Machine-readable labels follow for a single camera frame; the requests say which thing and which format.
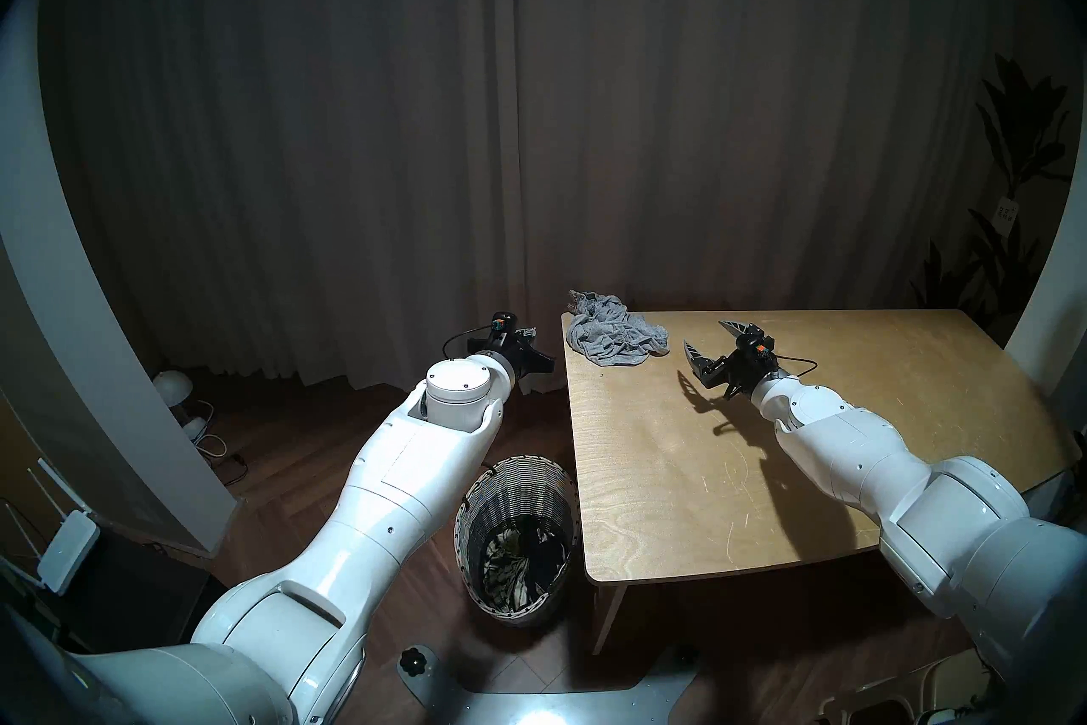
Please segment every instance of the parquet floor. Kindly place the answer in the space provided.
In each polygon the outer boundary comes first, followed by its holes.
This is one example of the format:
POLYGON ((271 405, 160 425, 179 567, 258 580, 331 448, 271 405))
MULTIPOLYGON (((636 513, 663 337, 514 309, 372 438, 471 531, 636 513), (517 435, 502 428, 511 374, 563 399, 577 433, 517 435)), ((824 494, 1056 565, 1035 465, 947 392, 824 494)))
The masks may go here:
MULTIPOLYGON (((342 379, 291 380, 192 372, 195 395, 215 404, 213 432, 249 474, 246 500, 212 562, 227 586, 299 553, 332 512, 354 454, 403 392, 361 391, 342 379)), ((565 391, 515 393, 488 454, 539 453, 574 472, 565 391)), ((238 473, 224 462, 225 480, 238 473)), ((467 599, 453 558, 452 522, 403 566, 377 611, 363 673, 341 723, 423 723, 396 672, 400 651, 429 646, 475 690, 615 689, 637 682, 670 641, 694 643, 702 668, 673 710, 680 723, 803 723, 840 689, 914 670, 970 646, 954 621, 928 615, 877 553, 752 575, 627 591, 604 651, 586 653, 592 591, 571 579, 547 627, 512 630, 467 599)))

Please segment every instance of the label tag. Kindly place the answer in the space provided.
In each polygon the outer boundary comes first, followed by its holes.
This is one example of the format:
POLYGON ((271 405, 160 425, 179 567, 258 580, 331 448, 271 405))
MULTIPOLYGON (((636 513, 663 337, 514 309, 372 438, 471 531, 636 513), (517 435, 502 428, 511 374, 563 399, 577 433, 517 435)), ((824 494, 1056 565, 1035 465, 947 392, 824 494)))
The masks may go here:
POLYGON ((1019 215, 1019 202, 1012 201, 1007 196, 1000 200, 997 204, 997 212, 992 214, 992 227, 997 229, 997 233, 1007 237, 1012 233, 1012 225, 1015 224, 1015 217, 1019 215))

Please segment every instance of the gray curtain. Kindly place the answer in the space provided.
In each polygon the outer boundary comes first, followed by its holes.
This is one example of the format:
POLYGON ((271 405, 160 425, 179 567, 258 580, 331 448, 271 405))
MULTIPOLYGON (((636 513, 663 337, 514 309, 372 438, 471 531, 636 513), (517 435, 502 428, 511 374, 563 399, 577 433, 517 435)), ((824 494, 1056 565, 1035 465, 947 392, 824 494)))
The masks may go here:
POLYGON ((1000 196, 974 107, 994 53, 1080 113, 1057 0, 518 0, 517 40, 545 312, 571 285, 640 309, 914 305, 927 240, 1000 196))
POLYGON ((908 303, 998 189, 992 53, 1079 73, 1053 0, 42 0, 40 26, 65 186, 166 358, 357 387, 500 308, 560 353, 570 288, 908 303))

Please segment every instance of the metal base plate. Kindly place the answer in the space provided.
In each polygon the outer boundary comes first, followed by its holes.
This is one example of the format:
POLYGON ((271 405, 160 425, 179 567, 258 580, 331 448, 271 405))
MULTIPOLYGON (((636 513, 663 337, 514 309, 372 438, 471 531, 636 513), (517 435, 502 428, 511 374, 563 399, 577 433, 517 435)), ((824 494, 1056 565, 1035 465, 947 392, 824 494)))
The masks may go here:
POLYGON ((397 672, 430 712, 432 721, 441 725, 665 725, 672 707, 698 672, 698 659, 670 647, 630 689, 599 692, 468 692, 433 651, 418 645, 404 651, 397 672))

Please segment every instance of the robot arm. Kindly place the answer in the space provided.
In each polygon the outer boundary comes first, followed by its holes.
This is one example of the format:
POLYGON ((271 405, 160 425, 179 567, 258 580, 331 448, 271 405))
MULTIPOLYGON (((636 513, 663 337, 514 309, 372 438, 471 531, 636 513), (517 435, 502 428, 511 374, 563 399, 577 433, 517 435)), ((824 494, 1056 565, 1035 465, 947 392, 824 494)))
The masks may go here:
POLYGON ((374 611, 455 510, 517 378, 554 368, 516 323, 495 313, 466 359, 432 366, 355 457, 310 546, 224 593, 192 643, 76 657, 80 666, 148 722, 330 723, 362 668, 374 611))
POLYGON ((453 513, 502 423, 517 377, 549 372, 536 332, 496 313, 466 359, 443 360, 359 452, 336 510, 285 567, 225 593, 195 643, 247 655, 284 689, 298 721, 335 715, 363 661, 366 629, 408 560, 453 513))
POLYGON ((879 415, 784 371, 761 329, 722 325, 736 351, 711 362, 685 343, 695 376, 727 384, 726 398, 748 396, 821 491, 879 526, 879 551, 907 587, 938 616, 958 616, 1007 678, 1027 634, 1087 563, 1087 538, 1030 518, 1014 487, 978 459, 923 462, 879 415))

